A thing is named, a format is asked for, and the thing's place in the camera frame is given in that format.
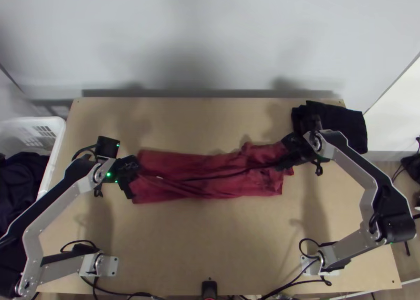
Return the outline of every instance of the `wire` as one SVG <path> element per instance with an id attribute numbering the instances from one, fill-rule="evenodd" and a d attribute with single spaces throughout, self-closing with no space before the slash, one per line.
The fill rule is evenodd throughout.
<path id="1" fill-rule="evenodd" d="M 83 152 L 90 152 L 95 157 L 95 161 L 98 162 L 98 157 L 96 156 L 95 152 L 91 149 L 91 148 L 95 148 L 96 146 L 97 146 L 97 144 L 94 144 L 94 145 L 90 145 L 90 146 L 84 147 L 82 149 L 79 149 L 73 155 L 73 157 L 71 158 L 71 161 L 75 160 Z"/>
<path id="2" fill-rule="evenodd" d="M 321 276 L 321 279 L 316 279 L 316 280 L 308 280 L 308 281 L 302 281 L 302 282 L 296 282 L 295 283 L 295 281 L 297 280 L 297 279 L 299 279 L 299 277 L 300 276 L 302 276 L 302 274 L 312 265 L 312 264 L 314 264 L 315 262 L 318 262 L 319 261 L 319 258 L 317 258 L 316 260 L 313 260 L 311 263 L 309 263 L 309 265 L 308 266 L 306 266 L 301 272 L 300 272 L 300 274 L 299 275 L 297 275 L 296 276 L 296 278 L 295 279 L 293 279 L 291 282 L 289 282 L 289 283 L 287 283 L 286 285 L 284 285 L 284 286 L 282 286 L 282 287 L 280 287 L 280 288 L 277 288 L 277 289 L 275 289 L 275 290 L 273 290 L 273 291 L 271 291 L 271 292 L 269 292 L 268 294 L 266 294 L 266 295 L 264 295 L 264 296 L 262 296 L 259 300 L 265 300 L 265 299 L 267 299 L 267 298 L 269 298 L 269 297 L 271 297 L 271 296 L 274 296 L 274 295 L 276 295 L 276 294 L 278 294 L 278 293 L 280 293 L 280 292 L 282 292 L 283 290 L 285 290 L 285 289 L 287 289 L 287 288 L 290 288 L 290 287 L 292 287 L 292 286 L 296 286 L 296 285 L 301 285 L 301 284 L 307 284 L 307 283 L 317 283 L 317 282 L 323 282 L 325 285 L 327 285 L 327 286 L 331 286 L 332 285 L 332 283 L 330 282 L 330 281 L 328 281 L 328 280 L 326 280 L 325 278 L 324 278 L 324 276 Z"/>
<path id="3" fill-rule="evenodd" d="M 96 246 L 96 245 L 95 245 L 92 241 L 89 241 L 89 240 L 74 240 L 74 241 L 71 241 L 71 242 L 67 243 L 66 245 L 64 245 L 64 246 L 60 249 L 60 253 L 65 253 L 66 251 L 64 251 L 64 249 L 65 249 L 66 247 L 68 247 L 69 245 L 71 245 L 71 244 L 75 244 L 75 243 L 82 243 L 82 242 L 86 242 L 86 243 L 90 244 L 93 248 L 97 249 L 97 246 Z"/>
<path id="4" fill-rule="evenodd" d="M 302 243 L 304 243 L 305 241 L 311 241 L 311 242 L 313 242 L 313 243 L 315 243 L 318 247 L 319 247 L 319 244 L 318 244 L 318 242 L 317 241 L 315 241 L 315 240 L 313 240 L 313 239 L 309 239 L 309 238 L 303 238 L 302 240 L 300 240 L 299 241 L 299 251 L 300 251 L 300 253 L 303 255 L 303 256 L 305 256 L 305 257 L 307 257 L 307 258 L 309 258 L 309 259 L 319 259 L 319 257 L 318 256 L 313 256 L 313 255 L 307 255 L 306 253 L 303 253 L 303 251 L 302 251 Z"/>
<path id="5" fill-rule="evenodd" d="M 61 253 L 65 253 L 66 251 L 64 251 L 64 249 L 66 247 L 68 247 L 71 244 L 79 243 L 79 242 L 87 242 L 87 243 L 91 244 L 92 247 L 94 247 L 95 249 L 97 249 L 97 246 L 92 241 L 89 241 L 89 240 L 74 240 L 74 241 L 71 241 L 71 242 L 67 243 L 66 245 L 64 245 L 60 249 L 60 252 Z M 110 295 L 127 296 L 128 297 L 127 300 L 128 299 L 131 299 L 132 297 L 135 297 L 135 296 L 150 297 L 150 298 L 153 298 L 153 299 L 156 299 L 156 300 L 165 300 L 164 298 L 161 298 L 161 297 L 152 295 L 151 293 L 148 293 L 148 292 L 123 293 L 123 292 L 115 292 L 115 291 L 110 291 L 110 290 L 103 289 L 103 288 L 101 288 L 101 287 L 98 286 L 99 276 L 95 276 L 95 278 L 93 280 L 93 283 L 91 283 L 88 279 L 86 279 L 86 278 L 84 278 L 82 276 L 80 278 L 82 278 L 82 280 L 85 283 L 87 283 L 89 286 L 92 287 L 92 294 L 93 294 L 93 297 L 95 298 L 95 300 L 98 300 L 98 296 L 96 294 L 96 290 L 105 292 L 105 293 L 110 294 Z"/>
<path id="6" fill-rule="evenodd" d="M 99 277 L 95 277 L 93 279 L 93 287 L 92 287 L 92 295 L 95 300 L 98 300 L 98 296 L 96 295 L 96 285 L 98 284 Z"/>
<path id="7" fill-rule="evenodd" d="M 416 137 L 416 141 L 418 142 L 418 148 L 417 148 L 417 152 L 414 155 L 417 155 L 420 152 L 420 136 Z M 400 175 L 401 172 L 405 171 L 405 168 L 402 168 L 401 169 L 402 166 L 403 166 L 403 164 L 400 164 L 400 166 L 398 167 L 398 169 L 392 175 L 392 178 L 391 178 L 392 183 L 395 182 L 396 178 Z"/>
<path id="8" fill-rule="evenodd" d="M 34 296 L 32 297 L 32 299 L 31 300 L 35 300 L 36 299 L 36 297 L 39 295 L 39 291 L 37 291 L 35 294 L 34 294 Z"/>

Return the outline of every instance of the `red shirt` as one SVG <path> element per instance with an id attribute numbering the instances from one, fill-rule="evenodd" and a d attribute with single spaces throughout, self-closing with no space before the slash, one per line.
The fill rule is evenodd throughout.
<path id="1" fill-rule="evenodd" d="M 151 203 L 186 197 L 198 199 L 281 194 L 284 175 L 278 159 L 288 153 L 281 142 L 245 143 L 239 152 L 214 156 L 142 150 L 137 157 L 139 177 L 130 183 L 133 203 Z"/>

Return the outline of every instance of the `white wall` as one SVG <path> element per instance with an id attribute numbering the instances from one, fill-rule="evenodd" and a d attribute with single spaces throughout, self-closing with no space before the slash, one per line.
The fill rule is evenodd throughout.
<path id="1" fill-rule="evenodd" d="M 0 122 L 20 116 L 37 116 L 38 111 L 0 69 Z"/>
<path id="2" fill-rule="evenodd" d="M 412 154 L 420 135 L 420 59 L 365 113 L 368 148 Z"/>
<path id="3" fill-rule="evenodd" d="M 36 98 L 307 88 L 365 111 L 420 50 L 419 12 L 418 0 L 0 0 L 0 60 Z"/>

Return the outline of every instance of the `wooden table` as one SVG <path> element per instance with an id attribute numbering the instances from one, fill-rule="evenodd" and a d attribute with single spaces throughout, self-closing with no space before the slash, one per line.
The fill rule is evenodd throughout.
<path id="1" fill-rule="evenodd" d="M 343 105 L 342 100 L 324 102 Z M 98 135 L 121 140 L 119 156 L 141 148 L 197 154 L 228 153 L 245 141 L 274 143 L 292 131 L 290 111 L 303 99 L 76 99 L 67 120 L 52 183 L 76 150 Z M 89 239 L 119 257 L 116 277 L 99 285 L 114 291 L 198 295 L 211 277 L 219 293 L 264 294 L 300 272 L 298 242 L 340 240 L 358 229 L 362 188 L 335 163 L 315 175 L 311 164 L 285 178 L 283 195 L 228 200 L 185 199 L 134 205 L 117 185 L 104 198 L 79 196 L 41 235 L 44 253 Z M 358 256 L 331 277 L 291 293 L 401 288 L 391 247 Z M 91 293 L 77 274 L 39 291 Z"/>

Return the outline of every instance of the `black cloth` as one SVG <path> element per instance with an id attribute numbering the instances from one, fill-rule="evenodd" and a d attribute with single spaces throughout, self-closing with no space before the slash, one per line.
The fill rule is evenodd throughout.
<path id="1" fill-rule="evenodd" d="M 35 202 L 49 156 L 18 153 L 0 156 L 0 237 L 9 224 Z"/>
<path id="2" fill-rule="evenodd" d="M 349 146 L 359 154 L 368 152 L 368 133 L 363 113 L 315 101 L 306 101 L 306 105 L 292 109 L 293 131 L 303 135 L 314 130 L 317 121 L 322 129 L 341 131 L 349 141 Z"/>
<path id="3" fill-rule="evenodd" d="M 402 158 L 401 165 L 407 170 L 411 179 L 420 184 L 420 154 Z"/>

